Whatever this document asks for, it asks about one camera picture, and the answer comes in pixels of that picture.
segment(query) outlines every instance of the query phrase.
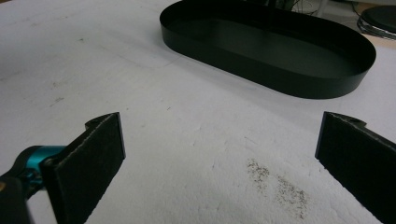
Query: white styrofoam surface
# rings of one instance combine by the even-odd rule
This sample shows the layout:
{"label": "white styrofoam surface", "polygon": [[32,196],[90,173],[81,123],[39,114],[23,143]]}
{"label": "white styrofoam surface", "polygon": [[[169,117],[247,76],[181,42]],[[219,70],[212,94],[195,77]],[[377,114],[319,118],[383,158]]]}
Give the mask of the white styrofoam surface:
{"label": "white styrofoam surface", "polygon": [[[88,223],[379,223],[314,155],[323,111],[396,141],[395,49],[349,95],[300,99],[166,47],[173,2],[0,5],[0,173],[120,111],[127,159]],[[45,191],[29,205],[55,222]]]}

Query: black object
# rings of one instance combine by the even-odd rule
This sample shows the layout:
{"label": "black object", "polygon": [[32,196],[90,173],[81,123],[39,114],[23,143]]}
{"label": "black object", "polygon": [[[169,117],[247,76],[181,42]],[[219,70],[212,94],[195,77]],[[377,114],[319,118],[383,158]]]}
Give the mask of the black object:
{"label": "black object", "polygon": [[332,21],[245,1],[180,1],[160,21],[171,49],[289,95],[326,99],[354,91],[374,46]]}
{"label": "black object", "polygon": [[365,34],[396,40],[396,6],[364,10],[359,17],[358,27]]}
{"label": "black object", "polygon": [[396,223],[396,144],[365,122],[325,112],[316,158],[383,223]]}
{"label": "black object", "polygon": [[67,147],[29,147],[20,154],[0,176],[0,223],[34,223],[26,200],[43,188],[58,223],[87,220],[120,169],[125,152],[119,113],[92,119],[86,129]]}

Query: grey stain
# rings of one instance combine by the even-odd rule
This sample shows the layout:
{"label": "grey stain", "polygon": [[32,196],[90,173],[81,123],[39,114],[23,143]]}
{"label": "grey stain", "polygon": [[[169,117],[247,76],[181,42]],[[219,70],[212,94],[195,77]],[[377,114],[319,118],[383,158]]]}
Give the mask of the grey stain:
{"label": "grey stain", "polygon": [[55,102],[54,102],[52,105],[50,105],[49,107],[53,107],[54,105],[58,104],[58,103],[61,102],[62,100],[64,100],[63,97],[58,97],[58,98],[56,98]]}
{"label": "grey stain", "polygon": [[247,160],[247,173],[249,179],[253,182],[254,187],[265,197],[271,192],[267,190],[268,185],[276,186],[274,193],[275,203],[280,205],[288,214],[293,217],[304,219],[307,214],[308,195],[305,191],[297,188],[285,178],[272,175],[275,178],[270,178],[270,171],[254,159]]}
{"label": "grey stain", "polygon": [[250,159],[247,161],[247,173],[257,188],[257,191],[263,193],[267,187],[267,179],[270,174],[268,169],[260,166],[254,159]]}
{"label": "grey stain", "polygon": [[276,201],[287,211],[300,219],[306,217],[307,195],[282,177],[277,178]]}

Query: round object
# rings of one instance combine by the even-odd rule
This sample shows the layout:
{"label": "round object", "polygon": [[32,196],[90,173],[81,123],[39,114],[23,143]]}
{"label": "round object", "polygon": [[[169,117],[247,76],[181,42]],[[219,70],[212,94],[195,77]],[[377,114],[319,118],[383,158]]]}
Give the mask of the round object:
{"label": "round object", "polygon": [[396,6],[364,10],[358,20],[358,27],[364,34],[396,40]]}
{"label": "round object", "polygon": [[249,1],[179,1],[160,22],[170,49],[302,98],[354,91],[375,61],[373,44],[344,25]]}

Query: table surface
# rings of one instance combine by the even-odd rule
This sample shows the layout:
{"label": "table surface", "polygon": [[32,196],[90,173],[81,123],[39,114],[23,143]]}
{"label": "table surface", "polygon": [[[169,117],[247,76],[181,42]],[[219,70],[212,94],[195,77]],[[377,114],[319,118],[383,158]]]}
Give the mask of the table surface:
{"label": "table surface", "polygon": [[[0,173],[119,111],[127,158],[87,223],[379,223],[314,155],[324,111],[396,141],[395,42],[371,38],[376,62],[352,93],[300,99],[166,47],[174,2],[0,5]],[[45,191],[29,206],[55,223]]]}

